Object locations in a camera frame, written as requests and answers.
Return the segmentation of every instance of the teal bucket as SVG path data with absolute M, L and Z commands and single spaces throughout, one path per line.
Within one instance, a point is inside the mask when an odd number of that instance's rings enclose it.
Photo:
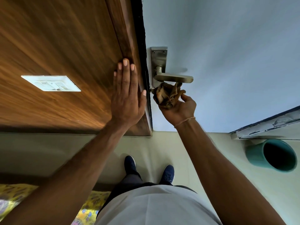
M 290 172 L 297 166 L 295 151 L 282 140 L 268 139 L 246 147 L 246 157 L 255 166 Z

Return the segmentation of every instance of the navy blue shoe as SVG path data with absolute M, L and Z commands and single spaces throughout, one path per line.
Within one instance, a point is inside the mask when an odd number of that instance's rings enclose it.
M 174 179 L 174 167 L 172 165 L 168 165 L 163 171 L 163 176 L 159 182 L 160 185 L 171 185 Z
M 128 155 L 125 157 L 124 167 L 126 175 L 137 174 L 137 168 L 135 166 L 135 161 L 132 156 Z

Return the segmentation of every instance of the shoe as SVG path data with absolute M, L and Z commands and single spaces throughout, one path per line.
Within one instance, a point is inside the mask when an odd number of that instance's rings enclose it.
M 134 161 L 133 157 L 130 156 L 130 155 L 125 157 L 124 167 L 125 167 L 126 175 L 137 173 L 137 168 L 135 166 L 135 161 Z
M 174 179 L 174 167 L 172 165 L 168 165 L 165 170 L 163 171 L 163 175 L 161 177 L 161 180 L 159 183 L 170 183 L 172 184 L 172 181 Z

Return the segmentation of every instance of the floor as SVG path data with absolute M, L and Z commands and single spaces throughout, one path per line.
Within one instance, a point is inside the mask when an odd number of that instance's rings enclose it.
M 291 173 L 255 167 L 245 156 L 247 144 L 263 140 L 231 140 L 226 133 L 209 133 L 218 149 L 259 189 L 285 222 L 298 224 L 300 167 Z M 49 176 L 93 136 L 54 134 L 0 134 L 0 172 Z M 300 157 L 300 142 L 286 141 Z M 152 138 L 123 137 L 111 154 L 101 183 L 117 183 L 124 175 L 123 159 L 132 155 L 144 181 L 158 182 L 166 165 L 175 168 L 174 185 L 195 190 L 211 208 L 177 132 L 153 132 Z

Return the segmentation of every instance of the forearm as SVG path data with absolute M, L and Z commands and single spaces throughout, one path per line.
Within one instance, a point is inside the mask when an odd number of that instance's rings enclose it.
M 1 224 L 71 224 L 125 131 L 109 122 L 45 185 L 14 208 Z
M 223 224 L 285 224 L 252 183 L 216 149 L 195 119 L 180 124 L 177 130 Z

